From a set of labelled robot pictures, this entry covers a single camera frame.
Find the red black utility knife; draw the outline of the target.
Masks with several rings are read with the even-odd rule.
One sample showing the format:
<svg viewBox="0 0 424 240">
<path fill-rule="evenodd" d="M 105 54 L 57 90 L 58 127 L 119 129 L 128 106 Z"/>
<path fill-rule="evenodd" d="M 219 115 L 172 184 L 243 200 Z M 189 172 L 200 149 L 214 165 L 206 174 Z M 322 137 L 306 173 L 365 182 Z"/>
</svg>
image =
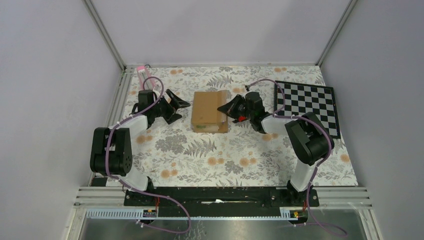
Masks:
<svg viewBox="0 0 424 240">
<path fill-rule="evenodd" d="M 239 116 L 238 119 L 237 119 L 238 122 L 243 122 L 245 120 L 247 120 L 247 118 L 245 116 Z"/>
</svg>

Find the brown cardboard express box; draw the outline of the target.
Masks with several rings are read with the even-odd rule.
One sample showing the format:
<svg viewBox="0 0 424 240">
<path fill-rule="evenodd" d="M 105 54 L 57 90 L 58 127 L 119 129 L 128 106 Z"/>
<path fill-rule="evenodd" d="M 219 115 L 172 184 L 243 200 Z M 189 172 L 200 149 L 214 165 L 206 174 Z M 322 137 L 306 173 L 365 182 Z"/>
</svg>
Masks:
<svg viewBox="0 0 424 240">
<path fill-rule="evenodd" d="M 197 91 L 194 93 L 191 125 L 195 133 L 227 133 L 228 117 L 218 111 L 227 103 L 227 92 Z"/>
</svg>

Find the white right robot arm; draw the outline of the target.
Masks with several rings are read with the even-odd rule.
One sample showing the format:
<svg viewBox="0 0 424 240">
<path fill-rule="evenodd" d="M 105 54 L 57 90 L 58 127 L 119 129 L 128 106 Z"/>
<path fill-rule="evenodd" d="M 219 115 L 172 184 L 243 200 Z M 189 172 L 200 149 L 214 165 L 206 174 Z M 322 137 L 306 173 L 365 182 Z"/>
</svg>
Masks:
<svg viewBox="0 0 424 240">
<path fill-rule="evenodd" d="M 297 157 L 294 174 L 287 186 L 287 201 L 293 206 L 301 205 L 306 191 L 312 186 L 317 167 L 332 153 L 335 143 L 321 121 L 313 112 L 301 116 L 281 116 L 265 110 L 258 92 L 236 95 L 217 110 L 233 119 L 234 123 L 249 121 L 251 127 L 261 134 L 286 134 Z"/>
</svg>

